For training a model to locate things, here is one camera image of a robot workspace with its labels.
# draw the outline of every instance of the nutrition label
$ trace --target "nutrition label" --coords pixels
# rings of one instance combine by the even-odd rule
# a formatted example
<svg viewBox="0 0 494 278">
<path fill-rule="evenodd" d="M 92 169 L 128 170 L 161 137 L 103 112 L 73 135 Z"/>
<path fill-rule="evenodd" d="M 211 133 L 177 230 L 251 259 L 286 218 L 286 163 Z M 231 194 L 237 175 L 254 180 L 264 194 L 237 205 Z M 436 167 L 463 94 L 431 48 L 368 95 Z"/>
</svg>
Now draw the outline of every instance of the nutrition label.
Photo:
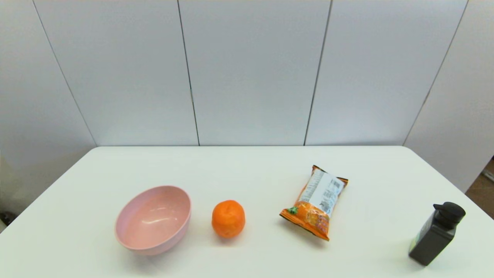
<svg viewBox="0 0 494 278">
<path fill-rule="evenodd" d="M 337 177 L 316 169 L 299 201 L 311 203 L 331 217 L 343 186 L 344 183 Z"/>
</svg>

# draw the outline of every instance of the wooden floor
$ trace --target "wooden floor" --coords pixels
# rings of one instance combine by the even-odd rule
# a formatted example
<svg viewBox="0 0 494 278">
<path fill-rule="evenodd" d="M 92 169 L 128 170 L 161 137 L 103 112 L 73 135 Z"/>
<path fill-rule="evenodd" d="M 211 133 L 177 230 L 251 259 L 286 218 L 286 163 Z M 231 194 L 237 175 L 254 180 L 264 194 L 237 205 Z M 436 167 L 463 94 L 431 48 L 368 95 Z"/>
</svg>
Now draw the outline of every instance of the wooden floor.
<svg viewBox="0 0 494 278">
<path fill-rule="evenodd" d="M 494 173 L 494 160 L 487 164 L 486 169 Z M 478 176 L 466 195 L 494 219 L 494 183 L 491 180 Z"/>
</svg>

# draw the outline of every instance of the bowl rim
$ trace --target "bowl rim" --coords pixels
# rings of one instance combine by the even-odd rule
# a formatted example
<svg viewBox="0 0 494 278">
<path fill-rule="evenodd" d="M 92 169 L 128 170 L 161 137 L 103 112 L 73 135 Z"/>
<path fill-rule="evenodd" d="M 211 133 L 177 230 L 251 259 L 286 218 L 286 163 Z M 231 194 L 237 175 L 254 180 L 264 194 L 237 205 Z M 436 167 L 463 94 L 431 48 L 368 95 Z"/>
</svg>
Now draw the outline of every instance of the bowl rim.
<svg viewBox="0 0 494 278">
<path fill-rule="evenodd" d="M 120 237 L 117 233 L 117 224 L 119 222 L 119 219 L 120 219 L 120 216 L 122 215 L 122 212 L 124 211 L 124 209 L 132 202 L 134 201 L 137 197 L 139 197 L 140 195 L 148 192 L 148 191 L 151 191 L 151 190 L 154 190 L 154 189 L 157 189 L 157 188 L 161 188 L 161 187 L 174 187 L 182 192 L 185 193 L 185 195 L 187 196 L 187 200 L 189 200 L 189 213 L 187 214 L 187 217 L 185 218 L 185 221 L 184 223 L 182 223 L 182 225 L 180 226 L 180 228 L 172 235 L 170 236 L 169 238 L 165 239 L 164 241 L 161 241 L 160 243 L 156 244 L 156 245 L 153 245 L 153 246 L 149 246 L 149 247 L 144 247 L 144 248 L 134 248 L 134 247 L 130 247 L 128 246 L 127 244 L 123 243 L 121 240 L 120 240 Z M 187 223 L 189 222 L 190 220 L 190 215 L 191 215 L 191 211 L 192 211 L 192 202 L 190 200 L 190 196 L 189 194 L 181 189 L 180 187 L 178 186 L 174 186 L 174 185 L 159 185 L 159 186 L 155 186 L 155 187 L 152 187 L 152 188 L 149 188 L 147 190 L 144 190 L 142 191 L 141 193 L 137 194 L 134 198 L 132 198 L 129 202 L 127 202 L 127 204 L 125 204 L 125 206 L 123 206 L 123 208 L 121 209 L 121 211 L 119 212 L 119 215 L 117 216 L 117 220 L 115 221 L 115 227 L 114 227 L 114 233 L 115 233 L 115 238 L 117 239 L 117 241 L 125 248 L 129 249 L 129 250 L 136 250 L 136 251 L 141 251 L 141 250 L 149 250 L 149 249 L 152 249 L 152 248 L 155 248 L 155 247 L 158 247 L 160 245 L 162 245 L 163 243 L 169 241 L 170 239 L 174 238 L 182 229 L 184 229 L 185 225 L 187 225 Z"/>
</svg>

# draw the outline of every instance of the bottle label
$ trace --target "bottle label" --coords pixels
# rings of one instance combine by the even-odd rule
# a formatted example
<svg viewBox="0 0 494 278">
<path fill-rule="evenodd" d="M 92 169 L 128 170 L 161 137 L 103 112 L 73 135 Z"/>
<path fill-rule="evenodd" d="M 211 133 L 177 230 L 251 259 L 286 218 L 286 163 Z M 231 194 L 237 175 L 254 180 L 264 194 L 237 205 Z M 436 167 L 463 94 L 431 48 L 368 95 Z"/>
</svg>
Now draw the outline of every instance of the bottle label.
<svg viewBox="0 0 494 278">
<path fill-rule="evenodd" d="M 410 244 L 410 248 L 408 249 L 409 253 L 415 248 L 417 243 L 420 242 L 420 240 L 425 235 L 425 233 L 430 229 L 433 220 L 434 220 L 434 213 L 429 217 L 429 219 L 422 226 L 422 229 L 420 229 L 417 236 L 413 238 L 412 243 Z"/>
</svg>

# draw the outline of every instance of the bottle cap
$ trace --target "bottle cap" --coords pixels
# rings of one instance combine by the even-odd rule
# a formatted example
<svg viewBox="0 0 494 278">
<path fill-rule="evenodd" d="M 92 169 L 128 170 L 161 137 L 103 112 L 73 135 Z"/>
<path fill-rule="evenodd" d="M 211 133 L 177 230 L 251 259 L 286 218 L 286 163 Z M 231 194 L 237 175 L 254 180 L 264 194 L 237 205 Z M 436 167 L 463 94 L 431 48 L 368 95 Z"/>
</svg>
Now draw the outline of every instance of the bottle cap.
<svg viewBox="0 0 494 278">
<path fill-rule="evenodd" d="M 445 202 L 442 205 L 434 204 L 434 208 L 439 212 L 441 222 L 446 222 L 446 226 L 454 228 L 465 216 L 465 210 L 455 203 Z"/>
</svg>

